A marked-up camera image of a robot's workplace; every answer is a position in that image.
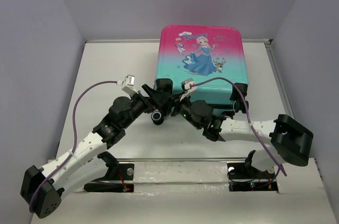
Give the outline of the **pink and teal suitcase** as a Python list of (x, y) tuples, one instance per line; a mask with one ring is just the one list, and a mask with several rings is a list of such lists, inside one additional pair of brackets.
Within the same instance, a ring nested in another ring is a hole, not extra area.
[(168, 25), (162, 29), (154, 89), (169, 79), (173, 94), (182, 82), (193, 79), (201, 86), (191, 101), (204, 100), (215, 115), (245, 113), (249, 79), (240, 32), (229, 26)]

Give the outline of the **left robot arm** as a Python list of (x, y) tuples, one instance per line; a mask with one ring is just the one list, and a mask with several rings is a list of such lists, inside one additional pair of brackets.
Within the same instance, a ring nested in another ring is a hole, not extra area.
[(63, 196), (94, 180), (89, 172), (75, 174), (96, 159), (103, 161), (99, 173), (104, 178), (116, 176), (119, 162), (108, 150), (126, 135), (125, 129), (143, 113), (158, 111), (165, 115), (172, 108), (169, 105), (173, 94), (170, 79), (158, 79), (154, 88), (147, 84), (142, 88), (146, 96), (131, 84), (122, 83), (121, 89), (127, 96), (117, 97), (107, 115), (84, 139), (78, 140), (74, 129), (74, 144), (68, 152), (40, 168), (32, 165), (25, 171), (20, 195), (31, 213), (40, 219), (47, 217), (59, 207)]

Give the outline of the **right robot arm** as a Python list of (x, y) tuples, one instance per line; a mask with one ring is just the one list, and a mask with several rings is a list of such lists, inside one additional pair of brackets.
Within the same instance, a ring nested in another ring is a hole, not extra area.
[(286, 114), (274, 120), (239, 121), (214, 115), (205, 101), (191, 102), (190, 98), (177, 101), (171, 115), (180, 115), (210, 141), (259, 142), (261, 150), (252, 150), (244, 164), (249, 177), (257, 177), (273, 167), (288, 163), (294, 166), (308, 165), (314, 134)]

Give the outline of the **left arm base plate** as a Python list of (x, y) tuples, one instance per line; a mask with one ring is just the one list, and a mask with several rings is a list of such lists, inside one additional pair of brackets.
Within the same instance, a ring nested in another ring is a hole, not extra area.
[(134, 163), (120, 163), (114, 174), (105, 174), (83, 186), (85, 192), (133, 193)]

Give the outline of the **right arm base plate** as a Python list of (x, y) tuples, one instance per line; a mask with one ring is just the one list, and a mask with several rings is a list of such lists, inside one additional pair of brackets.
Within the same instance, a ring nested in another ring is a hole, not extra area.
[(229, 163), (227, 179), (230, 192), (278, 192), (278, 172), (259, 171), (252, 166), (255, 151), (249, 152), (243, 162)]

